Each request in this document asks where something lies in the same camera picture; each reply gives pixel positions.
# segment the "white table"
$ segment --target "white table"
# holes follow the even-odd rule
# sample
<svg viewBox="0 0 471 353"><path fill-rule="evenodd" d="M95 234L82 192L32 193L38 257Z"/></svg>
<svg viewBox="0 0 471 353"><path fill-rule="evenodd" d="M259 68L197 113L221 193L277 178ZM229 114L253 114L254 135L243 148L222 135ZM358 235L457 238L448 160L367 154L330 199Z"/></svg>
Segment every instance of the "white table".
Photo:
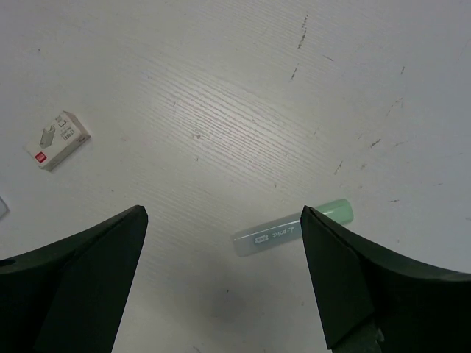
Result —
<svg viewBox="0 0 471 353"><path fill-rule="evenodd" d="M468 0L1 0L0 258L134 205L114 352L326 352L296 241L230 234L339 198L366 238L471 272ZM61 110L92 141L23 145Z"/></svg>

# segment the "red square on box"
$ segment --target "red square on box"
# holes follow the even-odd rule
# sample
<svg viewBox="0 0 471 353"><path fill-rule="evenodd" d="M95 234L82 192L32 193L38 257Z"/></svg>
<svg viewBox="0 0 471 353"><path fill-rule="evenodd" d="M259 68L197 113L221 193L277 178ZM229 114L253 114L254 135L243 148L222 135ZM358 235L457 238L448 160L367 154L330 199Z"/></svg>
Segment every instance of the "red square on box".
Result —
<svg viewBox="0 0 471 353"><path fill-rule="evenodd" d="M35 158L38 160L39 163L42 163L47 160L47 157L43 152L39 152L38 154L36 154Z"/></svg>

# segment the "tabletop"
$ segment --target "tabletop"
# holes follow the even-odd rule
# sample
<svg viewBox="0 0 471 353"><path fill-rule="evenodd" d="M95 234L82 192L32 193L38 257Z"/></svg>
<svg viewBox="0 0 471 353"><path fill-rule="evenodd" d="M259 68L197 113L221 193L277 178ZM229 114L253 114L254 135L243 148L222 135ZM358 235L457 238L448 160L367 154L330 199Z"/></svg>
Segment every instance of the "tabletop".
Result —
<svg viewBox="0 0 471 353"><path fill-rule="evenodd" d="M0 258L149 214L114 352L326 352L302 241L237 231L348 199L347 227L471 272L471 1L0 1ZM90 141L24 151L62 110Z"/></svg>

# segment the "translucent green tube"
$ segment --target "translucent green tube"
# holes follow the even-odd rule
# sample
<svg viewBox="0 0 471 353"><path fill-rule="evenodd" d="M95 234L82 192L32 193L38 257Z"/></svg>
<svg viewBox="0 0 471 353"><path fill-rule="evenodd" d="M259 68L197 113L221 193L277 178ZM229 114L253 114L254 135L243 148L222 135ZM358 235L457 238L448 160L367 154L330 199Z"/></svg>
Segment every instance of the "translucent green tube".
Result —
<svg viewBox="0 0 471 353"><path fill-rule="evenodd" d="M346 199L329 202L315 208L339 224L353 221L352 206ZM300 218L301 214L295 213L235 233L231 236L235 252L238 256L249 256L301 238Z"/></svg>

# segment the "red logo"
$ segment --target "red logo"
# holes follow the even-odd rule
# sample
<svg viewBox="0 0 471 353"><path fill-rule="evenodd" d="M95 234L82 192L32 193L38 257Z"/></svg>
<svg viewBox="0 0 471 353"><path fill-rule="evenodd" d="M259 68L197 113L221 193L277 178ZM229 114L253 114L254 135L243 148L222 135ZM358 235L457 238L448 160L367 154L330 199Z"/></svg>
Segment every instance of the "red logo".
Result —
<svg viewBox="0 0 471 353"><path fill-rule="evenodd" d="M36 160L38 160L39 163L42 163L47 160L47 157L43 152L39 152L38 154L36 154L35 158Z"/></svg>

